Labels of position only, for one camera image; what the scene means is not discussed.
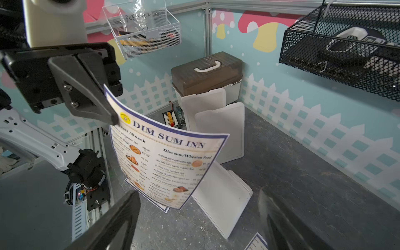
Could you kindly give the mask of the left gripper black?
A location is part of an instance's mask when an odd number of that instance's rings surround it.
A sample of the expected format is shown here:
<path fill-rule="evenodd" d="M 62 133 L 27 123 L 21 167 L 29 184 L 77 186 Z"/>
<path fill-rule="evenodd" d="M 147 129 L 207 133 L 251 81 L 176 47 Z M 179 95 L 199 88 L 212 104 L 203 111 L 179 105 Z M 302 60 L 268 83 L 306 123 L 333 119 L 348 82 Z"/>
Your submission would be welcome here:
<path fill-rule="evenodd" d="M 74 116 L 118 124 L 105 96 L 105 91 L 123 93 L 110 44 L 2 50 L 1 63 L 35 113 L 65 103 Z"/>

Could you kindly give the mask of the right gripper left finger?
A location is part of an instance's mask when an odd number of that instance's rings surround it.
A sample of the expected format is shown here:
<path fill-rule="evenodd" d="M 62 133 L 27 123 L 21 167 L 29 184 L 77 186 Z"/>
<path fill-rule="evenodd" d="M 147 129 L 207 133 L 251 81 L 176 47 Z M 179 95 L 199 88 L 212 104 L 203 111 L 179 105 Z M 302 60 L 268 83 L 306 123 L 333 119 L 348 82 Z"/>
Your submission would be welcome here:
<path fill-rule="evenodd" d="M 141 208 L 137 191 L 126 193 L 68 250 L 129 250 Z"/>

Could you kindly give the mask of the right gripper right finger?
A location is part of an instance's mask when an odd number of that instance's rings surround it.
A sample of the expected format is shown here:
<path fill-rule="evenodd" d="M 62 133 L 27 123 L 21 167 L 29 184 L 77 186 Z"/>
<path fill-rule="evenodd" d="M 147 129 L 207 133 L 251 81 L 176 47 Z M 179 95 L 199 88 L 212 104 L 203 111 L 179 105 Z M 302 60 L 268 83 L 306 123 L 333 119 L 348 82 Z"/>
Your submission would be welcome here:
<path fill-rule="evenodd" d="M 260 189 L 258 210 L 270 250 L 332 249 L 271 191 Z"/>

